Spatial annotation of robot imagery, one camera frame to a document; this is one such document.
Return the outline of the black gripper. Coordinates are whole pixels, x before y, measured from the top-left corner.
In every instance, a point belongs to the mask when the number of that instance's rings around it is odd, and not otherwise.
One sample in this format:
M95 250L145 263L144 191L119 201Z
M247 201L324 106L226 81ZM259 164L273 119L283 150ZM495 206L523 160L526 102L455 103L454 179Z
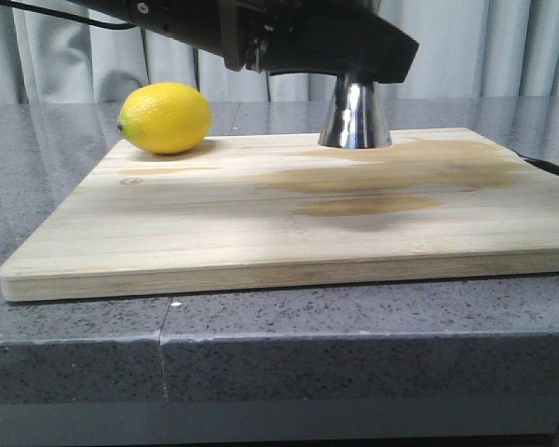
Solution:
M401 83L419 44L357 1L131 1L130 22L220 56L231 71Z

